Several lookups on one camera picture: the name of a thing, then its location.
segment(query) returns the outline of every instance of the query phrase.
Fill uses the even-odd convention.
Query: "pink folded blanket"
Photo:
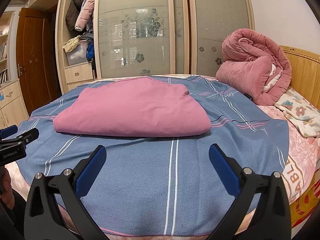
[[[225,62],[216,78],[254,103],[272,106],[285,93],[291,81],[291,66],[279,45],[250,29],[238,29],[222,43]]]
[[[149,77],[85,88],[53,120],[57,132],[134,137],[181,137],[211,129],[185,85]]]

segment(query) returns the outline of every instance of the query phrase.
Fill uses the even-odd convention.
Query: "wooden headboard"
[[[320,55],[303,49],[280,46],[292,67],[290,85],[320,109]]]

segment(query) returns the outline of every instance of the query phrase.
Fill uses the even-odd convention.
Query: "plastic container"
[[[88,62],[86,57],[88,45],[89,43],[87,41],[80,42],[73,51],[66,53],[68,57],[69,66],[83,62]]]

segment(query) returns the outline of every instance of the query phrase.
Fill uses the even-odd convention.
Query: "bookshelf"
[[[13,14],[13,11],[6,11],[0,17],[0,86],[11,80],[8,58]]]

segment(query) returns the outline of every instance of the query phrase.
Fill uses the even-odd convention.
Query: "floral pillow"
[[[275,107],[284,112],[303,137],[320,137],[320,113],[292,88],[287,89]]]

